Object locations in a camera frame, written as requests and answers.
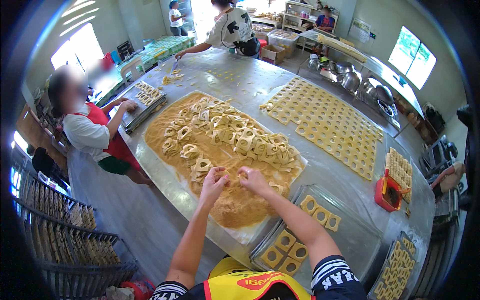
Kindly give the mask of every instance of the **knife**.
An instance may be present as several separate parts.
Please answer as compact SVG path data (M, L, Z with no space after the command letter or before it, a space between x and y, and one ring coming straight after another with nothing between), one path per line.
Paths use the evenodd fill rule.
M173 71L174 71L175 68L177 67L177 64L179 63L179 59L180 59L180 57L177 58L177 59L175 60L175 62L173 63L172 71L170 71L170 75L172 75Z

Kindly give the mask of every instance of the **red apron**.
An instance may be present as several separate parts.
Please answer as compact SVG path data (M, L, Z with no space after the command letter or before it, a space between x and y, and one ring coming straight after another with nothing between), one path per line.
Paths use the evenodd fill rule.
M106 126L109 120L103 111L92 102L87 102L86 104L90 107L90 113L88 114L87 118L94 124ZM79 113L74 113L74 115L84 116ZM138 161L135 159L127 144L125 144L125 141L118 132L115 133L113 138L108 143L108 148L103 149L103 152L107 152L115 158L126 161L132 166L132 168L140 171L140 165Z

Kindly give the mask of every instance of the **hand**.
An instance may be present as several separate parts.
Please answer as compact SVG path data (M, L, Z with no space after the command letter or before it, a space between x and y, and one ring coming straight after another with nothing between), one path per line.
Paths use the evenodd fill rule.
M187 53L186 50L182 50L182 51L180 51L179 53L177 53L177 54L175 55L175 58L176 58L176 59L177 59L177 58L182 58L182 56L184 56L186 53Z
M122 101L122 103L120 103L120 108L124 109L125 111L135 110L136 107L137 107L137 103L130 99L124 100Z
M118 106L120 105L123 101L127 101L128 98L125 98L125 97L120 97L116 100L113 101L113 106Z
M217 172L224 170L225 167L211 168L205 177L199 202L200 205L207 208L209 211L212 209L215 201L220 197L223 187L230 187L230 179L228 179L228 174L223 177L216 174Z
M273 190L272 187L268 185L265 177L259 170L243 166L237 171L237 175L242 173L245 174L246 177L240 178L240 184L246 187L247 190L262 197L265 195L265 193Z

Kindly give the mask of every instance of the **paper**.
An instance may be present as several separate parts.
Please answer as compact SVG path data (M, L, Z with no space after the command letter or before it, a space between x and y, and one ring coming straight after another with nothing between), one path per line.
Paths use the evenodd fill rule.
M368 37L370 36L371 28L372 26L367 22L364 22L359 18L354 18L349 34L351 36L354 36L360 42L365 43L368 40Z

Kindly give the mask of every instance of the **striped sleeve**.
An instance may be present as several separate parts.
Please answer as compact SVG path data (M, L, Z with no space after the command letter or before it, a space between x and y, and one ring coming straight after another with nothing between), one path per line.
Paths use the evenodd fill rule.
M176 281L164 281L156 287L150 300L173 300L187 293L187 288Z
M312 277L312 291L317 297L367 298L360 281L340 255L325 257L317 264Z

